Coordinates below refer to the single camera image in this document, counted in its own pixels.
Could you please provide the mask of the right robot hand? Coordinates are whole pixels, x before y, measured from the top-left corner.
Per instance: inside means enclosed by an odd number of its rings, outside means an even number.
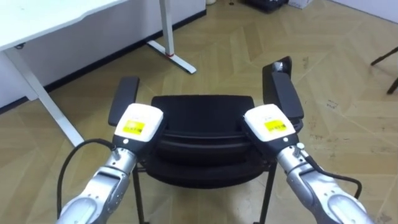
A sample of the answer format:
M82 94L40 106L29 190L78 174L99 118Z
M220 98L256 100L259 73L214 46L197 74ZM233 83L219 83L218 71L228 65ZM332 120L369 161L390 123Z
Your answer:
M246 111L243 130L259 152L268 158L276 158L283 149L299 142L293 124L275 104Z

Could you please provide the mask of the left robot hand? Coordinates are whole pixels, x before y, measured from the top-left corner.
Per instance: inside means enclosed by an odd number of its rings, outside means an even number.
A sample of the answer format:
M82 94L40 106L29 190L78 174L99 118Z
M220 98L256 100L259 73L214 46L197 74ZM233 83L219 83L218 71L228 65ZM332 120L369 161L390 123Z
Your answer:
M154 150L164 128L162 110L132 103L117 123L112 142L117 147L128 149L141 161Z

